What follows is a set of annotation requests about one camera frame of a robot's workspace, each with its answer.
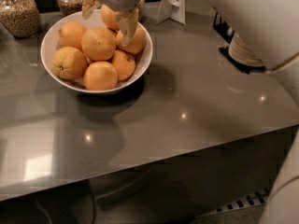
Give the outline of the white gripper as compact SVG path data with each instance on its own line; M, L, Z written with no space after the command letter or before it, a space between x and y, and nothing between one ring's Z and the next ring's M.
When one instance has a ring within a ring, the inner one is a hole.
M139 2L140 0L83 0L82 17L84 20L89 19L102 3L114 11L121 11L116 16L116 23L122 33L121 44L126 47L132 41L138 25L139 14L136 6Z

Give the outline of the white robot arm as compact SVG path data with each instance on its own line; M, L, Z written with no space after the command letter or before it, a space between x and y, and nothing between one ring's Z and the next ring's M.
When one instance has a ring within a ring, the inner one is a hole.
M131 37L136 27L140 0L83 0L89 17L99 5L119 11L121 30ZM299 0L207 0L228 22L253 53L267 74L274 77L299 105ZM259 224L299 222L299 143L294 141Z

